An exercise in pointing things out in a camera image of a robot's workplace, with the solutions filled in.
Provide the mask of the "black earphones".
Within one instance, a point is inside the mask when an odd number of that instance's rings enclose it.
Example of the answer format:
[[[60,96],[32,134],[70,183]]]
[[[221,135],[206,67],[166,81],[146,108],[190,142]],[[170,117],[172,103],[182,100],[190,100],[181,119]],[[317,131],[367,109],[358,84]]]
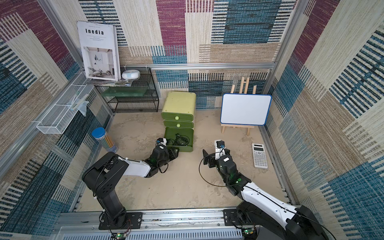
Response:
[[[190,138],[185,135],[176,134],[175,144],[177,146],[187,146],[190,143]]]
[[[175,140],[174,139],[167,139],[167,145],[168,146],[174,146],[175,145]]]

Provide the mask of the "green drawer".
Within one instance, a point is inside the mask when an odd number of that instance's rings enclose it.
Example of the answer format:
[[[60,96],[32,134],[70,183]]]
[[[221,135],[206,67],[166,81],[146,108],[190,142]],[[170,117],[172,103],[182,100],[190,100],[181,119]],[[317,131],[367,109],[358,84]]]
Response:
[[[189,153],[193,151],[193,129],[166,127],[164,138],[167,140],[167,146],[179,149],[180,152]]]
[[[189,113],[162,112],[161,116],[164,120],[168,121],[192,122],[194,120],[194,115]]]
[[[181,129],[194,128],[194,122],[164,120],[163,123],[167,128],[181,128]]]

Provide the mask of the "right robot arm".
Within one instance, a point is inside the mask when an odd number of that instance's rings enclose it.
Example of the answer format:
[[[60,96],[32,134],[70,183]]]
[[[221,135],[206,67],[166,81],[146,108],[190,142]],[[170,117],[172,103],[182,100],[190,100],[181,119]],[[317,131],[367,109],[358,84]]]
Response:
[[[242,200],[237,206],[241,223],[259,225],[284,240],[327,240],[333,235],[309,208],[284,203],[241,174],[229,150],[212,154],[203,150],[201,164],[215,168],[223,187]]]

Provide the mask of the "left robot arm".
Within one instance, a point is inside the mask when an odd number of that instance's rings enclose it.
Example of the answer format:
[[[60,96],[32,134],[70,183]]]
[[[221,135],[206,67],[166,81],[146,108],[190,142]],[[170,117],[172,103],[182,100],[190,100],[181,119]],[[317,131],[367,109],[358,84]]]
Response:
[[[138,229],[141,224],[136,224],[133,220],[138,220],[140,216],[131,217],[127,213],[115,191],[116,185],[123,176],[151,178],[157,173],[165,173],[161,167],[168,167],[169,162],[178,156],[178,148],[160,144],[153,149],[150,157],[143,161],[124,159],[116,153],[108,152],[89,167],[82,180],[103,208],[99,217],[99,230]]]

